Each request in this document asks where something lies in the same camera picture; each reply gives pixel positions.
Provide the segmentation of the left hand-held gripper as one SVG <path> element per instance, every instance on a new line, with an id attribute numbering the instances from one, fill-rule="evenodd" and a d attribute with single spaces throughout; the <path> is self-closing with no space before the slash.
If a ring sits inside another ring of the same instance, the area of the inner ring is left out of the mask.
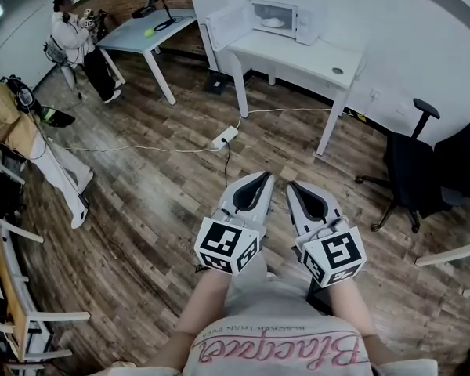
<path id="1" fill-rule="evenodd" d="M 201 223 L 194 245 L 201 265 L 233 276 L 246 268 L 266 235 L 274 184 L 272 173 L 256 172 L 228 185 L 220 198 L 224 208 Z"/>

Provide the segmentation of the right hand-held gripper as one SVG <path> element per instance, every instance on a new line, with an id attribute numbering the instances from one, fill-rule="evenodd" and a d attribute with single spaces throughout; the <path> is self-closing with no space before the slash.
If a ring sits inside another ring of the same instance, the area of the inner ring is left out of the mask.
<path id="1" fill-rule="evenodd" d="M 286 194 L 291 220 L 300 236 L 295 240 L 299 261 L 318 285 L 330 287 L 358 274 L 367 255 L 358 228 L 341 217 L 336 198 L 301 181 L 289 182 Z M 311 230 L 310 226 L 321 227 Z"/>

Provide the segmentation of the white microwave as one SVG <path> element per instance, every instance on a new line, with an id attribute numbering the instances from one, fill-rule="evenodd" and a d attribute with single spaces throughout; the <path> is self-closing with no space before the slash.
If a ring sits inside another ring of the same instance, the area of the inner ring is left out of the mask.
<path id="1" fill-rule="evenodd" d="M 285 25 L 263 27 L 266 18 L 279 18 Z M 251 31 L 265 31 L 313 44 L 325 28 L 327 10 L 318 2 L 302 0 L 244 0 L 206 17 L 212 48 L 220 51 Z"/>

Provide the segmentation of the person's left forearm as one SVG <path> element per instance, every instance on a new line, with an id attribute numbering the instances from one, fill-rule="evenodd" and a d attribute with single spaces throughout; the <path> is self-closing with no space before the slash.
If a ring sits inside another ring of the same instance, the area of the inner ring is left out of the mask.
<path id="1" fill-rule="evenodd" d="M 190 296 L 170 339 L 145 367 L 168 367 L 182 371 L 195 338 L 222 318 L 232 276 L 210 269 L 203 273 Z"/>

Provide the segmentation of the person's right forearm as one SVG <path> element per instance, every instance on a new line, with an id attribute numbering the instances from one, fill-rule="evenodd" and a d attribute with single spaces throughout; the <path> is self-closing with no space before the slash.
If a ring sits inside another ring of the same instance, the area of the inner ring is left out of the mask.
<path id="1" fill-rule="evenodd" d="M 360 333 L 373 364 L 379 366 L 400 360 L 379 337 L 371 312 L 353 278 L 333 284 L 327 292 L 334 316 L 349 322 Z"/>

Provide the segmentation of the white power strip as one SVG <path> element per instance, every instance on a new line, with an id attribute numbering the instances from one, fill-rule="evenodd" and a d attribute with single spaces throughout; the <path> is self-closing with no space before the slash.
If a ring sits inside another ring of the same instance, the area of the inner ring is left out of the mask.
<path id="1" fill-rule="evenodd" d="M 232 141 L 238 135 L 238 130 L 233 126 L 228 127 L 212 140 L 212 146 L 215 149 L 222 149 L 227 143 Z"/>

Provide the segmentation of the black waist pouch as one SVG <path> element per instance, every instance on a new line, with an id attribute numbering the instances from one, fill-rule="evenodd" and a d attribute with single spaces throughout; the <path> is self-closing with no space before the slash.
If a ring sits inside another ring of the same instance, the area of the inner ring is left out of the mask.
<path id="1" fill-rule="evenodd" d="M 317 311 L 327 316 L 332 316 L 331 300 L 326 288 L 322 288 L 315 280 L 309 285 L 306 301 Z"/>

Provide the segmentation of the person's white printed shirt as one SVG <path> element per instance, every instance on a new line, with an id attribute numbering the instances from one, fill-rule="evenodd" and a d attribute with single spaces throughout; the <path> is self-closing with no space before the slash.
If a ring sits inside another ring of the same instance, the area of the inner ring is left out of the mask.
<path id="1" fill-rule="evenodd" d="M 268 272 L 256 255 L 232 277 L 222 318 L 195 338 L 182 371 L 118 362 L 91 376 L 438 376 L 432 359 L 373 364 L 352 324 L 315 310 L 299 284 Z"/>

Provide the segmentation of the black office chair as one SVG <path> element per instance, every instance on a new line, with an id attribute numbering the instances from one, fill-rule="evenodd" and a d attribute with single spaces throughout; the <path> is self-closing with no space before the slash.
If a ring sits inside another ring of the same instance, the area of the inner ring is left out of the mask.
<path id="1" fill-rule="evenodd" d="M 421 219 L 449 211 L 470 198 L 470 122 L 458 133 L 430 146 L 418 137 L 429 118 L 440 118 L 439 112 L 421 99 L 414 99 L 413 104 L 421 112 L 413 134 L 392 132 L 387 137 L 384 162 L 389 178 L 355 178 L 358 184 L 369 182 L 392 191 L 393 199 L 383 218 L 371 225 L 373 232 L 385 225 L 396 208 L 404 208 L 412 232 L 417 233 Z"/>

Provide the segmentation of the black flat floor box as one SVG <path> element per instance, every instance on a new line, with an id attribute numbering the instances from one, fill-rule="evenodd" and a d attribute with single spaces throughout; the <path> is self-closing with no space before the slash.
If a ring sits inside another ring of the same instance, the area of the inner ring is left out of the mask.
<path id="1" fill-rule="evenodd" d="M 211 73 L 204 84 L 204 91 L 219 96 L 224 92 L 227 82 L 228 77 L 225 74 Z"/>

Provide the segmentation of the white table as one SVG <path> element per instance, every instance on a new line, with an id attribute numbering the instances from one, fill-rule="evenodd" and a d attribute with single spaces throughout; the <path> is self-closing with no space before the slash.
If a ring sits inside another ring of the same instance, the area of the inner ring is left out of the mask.
<path id="1" fill-rule="evenodd" d="M 263 60 L 268 64 L 269 81 L 274 83 L 276 69 L 284 67 L 324 81 L 336 91 L 331 112 L 316 149 L 323 155 L 338 118 L 342 115 L 350 90 L 363 59 L 363 53 L 342 49 L 320 39 L 312 45 L 303 45 L 290 38 L 263 31 L 251 31 L 226 47 L 230 56 L 232 75 L 237 94 L 240 118 L 249 115 L 241 59 L 245 57 Z M 335 74 L 333 67 L 343 74 Z"/>

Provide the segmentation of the light blue table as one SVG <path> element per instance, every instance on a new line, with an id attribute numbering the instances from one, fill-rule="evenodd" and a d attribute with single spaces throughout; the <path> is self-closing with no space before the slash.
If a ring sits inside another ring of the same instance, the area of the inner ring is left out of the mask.
<path id="1" fill-rule="evenodd" d="M 144 32 L 148 29 L 154 30 L 158 24 L 168 19 L 164 9 L 158 9 L 144 18 L 131 18 L 127 20 L 99 41 L 96 46 L 103 54 L 110 69 L 123 85 L 126 83 L 126 80 L 110 57 L 108 51 L 131 52 L 143 56 L 160 86 L 164 97 L 170 105 L 175 105 L 175 97 L 154 58 L 154 53 L 159 54 L 161 52 L 161 44 L 196 21 L 197 16 L 193 9 L 171 9 L 170 13 L 175 19 L 174 24 L 163 31 L 154 31 L 154 35 L 150 38 L 145 38 Z"/>

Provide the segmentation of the white table frame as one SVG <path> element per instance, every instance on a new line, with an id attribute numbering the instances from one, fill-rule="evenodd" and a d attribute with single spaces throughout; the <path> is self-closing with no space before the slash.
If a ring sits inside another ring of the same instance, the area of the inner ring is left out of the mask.
<path id="1" fill-rule="evenodd" d="M 445 262 L 452 262 L 458 259 L 463 259 L 470 257 L 470 244 L 465 245 L 461 248 L 456 248 L 453 250 L 441 252 L 439 254 L 434 255 L 427 255 L 423 257 L 419 257 L 415 260 L 414 264 L 416 266 L 429 266 L 429 265 L 436 265 Z"/>

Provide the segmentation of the wooden desk white frame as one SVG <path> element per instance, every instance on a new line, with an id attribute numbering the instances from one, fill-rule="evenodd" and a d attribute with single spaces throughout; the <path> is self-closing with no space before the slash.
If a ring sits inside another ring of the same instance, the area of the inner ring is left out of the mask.
<path id="1" fill-rule="evenodd" d="M 39 243 L 43 239 L 0 219 L 0 283 L 6 300 L 6 321 L 0 331 L 19 363 L 44 364 L 73 355 L 70 349 L 50 351 L 52 335 L 47 323 L 89 320 L 88 312 L 45 312 L 37 309 L 28 289 L 29 278 L 21 273 L 11 235 Z"/>

